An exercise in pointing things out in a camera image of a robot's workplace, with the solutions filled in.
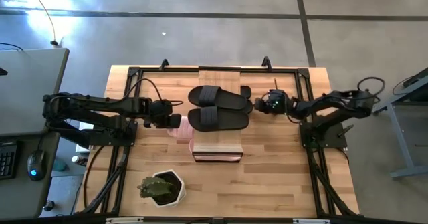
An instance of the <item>wooden table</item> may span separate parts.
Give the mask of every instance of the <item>wooden table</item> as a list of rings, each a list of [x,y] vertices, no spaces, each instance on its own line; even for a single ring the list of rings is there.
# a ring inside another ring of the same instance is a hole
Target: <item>wooden table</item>
[[[129,67],[112,66],[105,97],[119,99],[123,96]],[[330,83],[326,68],[309,68],[309,71],[314,97],[328,93]],[[186,116],[191,108],[195,108],[187,100],[187,94],[199,83],[197,72],[152,72],[145,73],[144,77],[155,82],[163,98],[184,101],[183,105],[174,107],[174,113]],[[289,74],[241,73],[241,84],[251,87],[251,100],[254,101],[269,88],[274,88],[274,78],[278,88],[289,96],[296,96],[294,78]],[[158,98],[148,82],[143,82],[140,96]],[[241,133],[243,158],[239,164],[195,163],[187,144],[177,144],[165,129],[143,128],[143,120],[138,122],[137,138],[131,148],[126,172],[121,216],[316,216],[306,152],[299,143],[297,125],[285,116],[266,115],[256,110],[250,114],[250,124]],[[87,186],[89,201],[106,181],[111,152],[112,148],[104,148],[94,161]],[[344,155],[334,149],[326,149],[325,153],[332,186],[343,201],[358,212]],[[167,169],[174,169],[184,180],[187,196],[176,207],[157,208],[151,200],[140,198],[136,187],[144,177]],[[324,210],[327,210],[324,189],[320,188],[320,191]],[[116,186],[113,186],[109,210],[115,195]],[[82,209],[80,192],[76,210]]]

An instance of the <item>keyboard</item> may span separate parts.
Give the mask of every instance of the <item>keyboard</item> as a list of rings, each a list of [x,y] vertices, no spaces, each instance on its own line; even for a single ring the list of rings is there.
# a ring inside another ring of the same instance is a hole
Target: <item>keyboard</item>
[[[13,141],[0,142],[0,180],[15,177],[17,147],[17,143]]]

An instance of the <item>desk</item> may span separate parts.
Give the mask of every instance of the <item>desk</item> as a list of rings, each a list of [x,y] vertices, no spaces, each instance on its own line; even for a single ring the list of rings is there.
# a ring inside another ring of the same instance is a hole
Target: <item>desk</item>
[[[129,66],[112,66],[105,96],[121,98]],[[314,97],[330,91],[326,68],[309,68]],[[198,85],[197,72],[147,72],[163,98],[183,100],[174,113],[184,116],[195,108],[187,100],[189,91]],[[287,74],[241,73],[241,84],[252,89],[251,100],[274,88],[296,95],[294,78]],[[157,99],[148,82],[143,82],[140,96]],[[243,158],[239,164],[195,163],[186,144],[177,144],[166,130],[147,129],[138,120],[135,146],[131,148],[124,183],[121,216],[167,217],[315,217],[314,198],[306,152],[300,146],[298,127],[286,116],[250,114],[249,126],[242,130]],[[92,200],[106,181],[112,149],[98,155],[88,179],[88,200]],[[326,149],[330,182],[343,201],[355,212],[358,205],[348,163],[343,154]],[[141,199],[137,185],[157,171],[174,169],[184,180],[187,196],[176,207],[156,208],[149,199]],[[109,210],[116,187],[110,196]],[[323,207],[327,209],[325,197]],[[76,210],[83,209],[80,193]]]
[[[0,219],[38,217],[45,205],[59,134],[44,136],[47,174],[31,181],[27,173],[28,156],[37,149],[45,118],[43,95],[58,93],[68,49],[41,49],[0,52],[0,140],[20,140],[14,179],[0,180]]]

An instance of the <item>gray floor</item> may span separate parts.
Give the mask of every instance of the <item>gray floor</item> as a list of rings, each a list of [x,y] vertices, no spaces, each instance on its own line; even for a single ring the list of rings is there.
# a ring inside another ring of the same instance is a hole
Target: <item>gray floor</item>
[[[79,11],[299,14],[297,0],[42,1],[49,9]],[[312,15],[428,15],[428,0],[304,0],[304,4]],[[39,8],[39,3],[0,0],[0,7]],[[28,13],[0,15],[0,41],[25,49],[51,47],[47,17],[41,11]],[[102,95],[112,64],[160,64],[163,58],[171,64],[256,66],[268,55],[275,66],[308,66],[299,19],[52,19],[58,41],[70,49],[62,85],[67,92]],[[316,65],[328,68],[335,90],[355,88],[361,78],[379,76],[387,81],[380,95],[385,99],[398,81],[428,66],[427,21],[308,21],[308,28]],[[378,86],[368,87],[375,91]],[[397,181],[389,177],[404,162],[387,116],[348,122],[355,124],[346,137],[360,212],[427,223],[428,176]],[[53,181],[49,197],[64,209],[44,215],[69,213],[66,209],[80,184],[77,177],[56,178],[62,181]],[[58,191],[64,183],[71,186],[69,193]]]

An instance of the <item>slipper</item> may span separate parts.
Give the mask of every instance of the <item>slipper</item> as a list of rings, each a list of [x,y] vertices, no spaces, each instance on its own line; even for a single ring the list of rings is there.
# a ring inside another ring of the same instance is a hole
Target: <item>slipper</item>
[[[217,106],[230,110],[242,110],[247,106],[247,98],[221,89],[219,86],[197,86],[189,92],[189,102],[199,106]]]
[[[251,98],[251,88],[249,86],[241,86],[241,95],[246,97],[247,100]]]
[[[200,132],[242,130],[249,124],[247,113],[225,110],[216,106],[190,110],[187,118],[189,124]]]
[[[253,102],[251,100],[247,100],[247,106],[242,110],[242,112],[249,114],[252,111],[253,111]]]

